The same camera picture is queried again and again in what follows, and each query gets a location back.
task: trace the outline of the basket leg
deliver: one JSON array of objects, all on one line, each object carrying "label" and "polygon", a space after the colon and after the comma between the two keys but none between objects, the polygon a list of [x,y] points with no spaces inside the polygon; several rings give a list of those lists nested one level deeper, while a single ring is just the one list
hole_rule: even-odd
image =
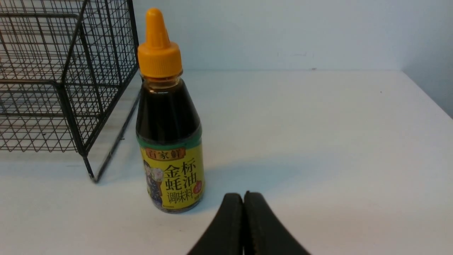
[{"label": "basket leg", "polygon": [[98,183],[101,180],[102,174],[104,174],[105,170],[109,166],[110,161],[112,160],[113,155],[115,154],[116,150],[118,149],[118,146],[119,146],[121,140],[123,140],[124,133],[126,132],[127,127],[129,126],[132,116],[134,116],[135,109],[137,109],[139,99],[140,99],[140,92],[137,95],[137,97],[135,98],[134,104],[132,105],[132,108],[130,109],[129,114],[127,115],[126,121],[124,122],[123,126],[121,127],[121,130],[118,133],[118,136],[116,137],[115,142],[113,143],[112,147],[110,148],[109,153],[107,154],[106,158],[104,159],[104,162],[102,163],[101,167],[99,168],[99,171],[97,172],[96,177],[94,177],[92,175],[92,171],[91,171],[91,167],[90,167],[90,163],[88,162],[88,159],[86,159],[85,157],[83,158],[83,160],[85,161],[85,165],[87,166],[88,173],[90,174],[90,178],[94,183]]}]

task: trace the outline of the black object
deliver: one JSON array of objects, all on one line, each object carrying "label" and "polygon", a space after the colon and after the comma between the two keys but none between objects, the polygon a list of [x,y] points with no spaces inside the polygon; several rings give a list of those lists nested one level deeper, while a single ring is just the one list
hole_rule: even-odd
[{"label": "black object", "polygon": [[0,1],[0,150],[88,153],[138,70],[132,0]]},{"label": "black object", "polygon": [[189,255],[310,255],[285,229],[263,195],[229,193]]},{"label": "black object", "polygon": [[242,254],[242,198],[229,193],[216,216],[189,255],[236,255]]}]

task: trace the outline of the black wire mesh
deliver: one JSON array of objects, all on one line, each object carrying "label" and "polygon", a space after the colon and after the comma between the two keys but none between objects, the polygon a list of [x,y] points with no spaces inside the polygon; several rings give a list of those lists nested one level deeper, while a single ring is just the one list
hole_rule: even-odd
[{"label": "black wire mesh", "polygon": [[0,1],[0,150],[85,156],[137,44],[132,0]]}]

